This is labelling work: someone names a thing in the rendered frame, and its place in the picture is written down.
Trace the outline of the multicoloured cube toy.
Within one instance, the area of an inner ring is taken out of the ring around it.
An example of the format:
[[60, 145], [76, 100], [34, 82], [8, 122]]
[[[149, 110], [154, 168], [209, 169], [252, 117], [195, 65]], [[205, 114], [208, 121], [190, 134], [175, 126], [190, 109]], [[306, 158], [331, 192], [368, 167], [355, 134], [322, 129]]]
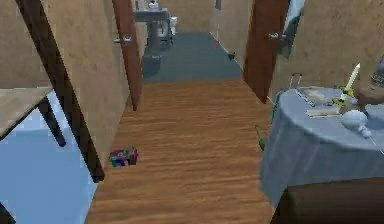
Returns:
[[110, 153], [108, 161], [113, 167], [131, 166], [137, 163], [138, 150], [136, 147], [114, 150]]

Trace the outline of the brown wooden room door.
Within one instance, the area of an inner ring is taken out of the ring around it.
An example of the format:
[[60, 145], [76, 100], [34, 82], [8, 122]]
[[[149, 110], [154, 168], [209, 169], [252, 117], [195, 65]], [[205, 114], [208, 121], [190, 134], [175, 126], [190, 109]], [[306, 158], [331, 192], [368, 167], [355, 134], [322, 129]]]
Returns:
[[[267, 102], [289, 4], [290, 0], [253, 0], [243, 79], [263, 104]], [[279, 38], [269, 39], [270, 33], [278, 33]]]
[[124, 67], [126, 71], [128, 86], [130, 90], [130, 99], [132, 110], [138, 108], [143, 76], [141, 58], [139, 55], [138, 38], [135, 27], [135, 12], [133, 11], [131, 0], [112, 0], [116, 26], [119, 33], [119, 38], [123, 36], [131, 37], [131, 43], [119, 43], [122, 50]]

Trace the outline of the pale flat book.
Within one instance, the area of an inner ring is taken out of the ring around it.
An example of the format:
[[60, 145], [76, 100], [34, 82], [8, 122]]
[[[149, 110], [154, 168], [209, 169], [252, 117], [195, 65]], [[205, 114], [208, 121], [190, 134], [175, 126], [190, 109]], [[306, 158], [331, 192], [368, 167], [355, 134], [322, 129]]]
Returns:
[[321, 109], [306, 110], [305, 114], [312, 118], [332, 117], [332, 116], [340, 116], [340, 111], [338, 108], [321, 108]]

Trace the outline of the table with blue cloth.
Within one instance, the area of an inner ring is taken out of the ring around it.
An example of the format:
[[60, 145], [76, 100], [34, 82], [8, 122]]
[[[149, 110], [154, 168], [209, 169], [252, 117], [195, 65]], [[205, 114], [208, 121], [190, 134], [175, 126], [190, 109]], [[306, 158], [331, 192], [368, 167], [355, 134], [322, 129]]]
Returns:
[[368, 139], [310, 109], [280, 96], [260, 168], [270, 224], [384, 224], [384, 105], [367, 107]]

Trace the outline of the white candle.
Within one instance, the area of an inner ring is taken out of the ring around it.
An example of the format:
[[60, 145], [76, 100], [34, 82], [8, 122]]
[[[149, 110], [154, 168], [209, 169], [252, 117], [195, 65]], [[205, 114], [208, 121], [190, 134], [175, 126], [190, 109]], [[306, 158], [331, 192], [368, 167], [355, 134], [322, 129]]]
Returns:
[[346, 96], [348, 95], [348, 92], [349, 92], [350, 89], [352, 88], [352, 85], [353, 85], [353, 83], [354, 83], [354, 81], [355, 81], [355, 79], [356, 79], [356, 77], [357, 77], [357, 75], [358, 75], [358, 73], [359, 73], [360, 67], [361, 67], [361, 64], [358, 63], [358, 64], [355, 66], [353, 72], [351, 73], [350, 78], [349, 78], [349, 80], [348, 80], [348, 83], [347, 83], [347, 85], [345, 86], [345, 88], [344, 88], [344, 90], [343, 90], [343, 92], [342, 92], [342, 94], [341, 94], [341, 99], [342, 99], [342, 100], [345, 100], [345, 99], [346, 99]]

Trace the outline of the light wooden table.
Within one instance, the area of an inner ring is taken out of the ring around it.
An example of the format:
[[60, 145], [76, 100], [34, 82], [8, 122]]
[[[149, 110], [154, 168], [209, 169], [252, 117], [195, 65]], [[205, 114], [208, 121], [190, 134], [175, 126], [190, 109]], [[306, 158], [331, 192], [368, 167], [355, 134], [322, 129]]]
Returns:
[[54, 115], [48, 94], [52, 87], [0, 89], [0, 141], [38, 109], [60, 147], [66, 140]]

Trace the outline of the brown wooden bowl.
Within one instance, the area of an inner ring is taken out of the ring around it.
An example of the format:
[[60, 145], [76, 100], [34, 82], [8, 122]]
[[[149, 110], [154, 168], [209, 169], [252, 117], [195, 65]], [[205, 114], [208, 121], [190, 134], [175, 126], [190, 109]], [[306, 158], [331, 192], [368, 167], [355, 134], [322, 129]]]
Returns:
[[377, 105], [384, 103], [384, 87], [375, 85], [366, 85], [359, 89], [358, 102], [360, 105], [365, 106], [368, 104]]

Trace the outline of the dark brown door frame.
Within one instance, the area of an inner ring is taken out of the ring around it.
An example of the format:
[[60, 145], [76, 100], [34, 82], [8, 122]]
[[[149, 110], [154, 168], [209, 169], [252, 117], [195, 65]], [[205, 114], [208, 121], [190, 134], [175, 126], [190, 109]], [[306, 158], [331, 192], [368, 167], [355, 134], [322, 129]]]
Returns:
[[15, 0], [94, 183], [105, 173], [41, 0]]

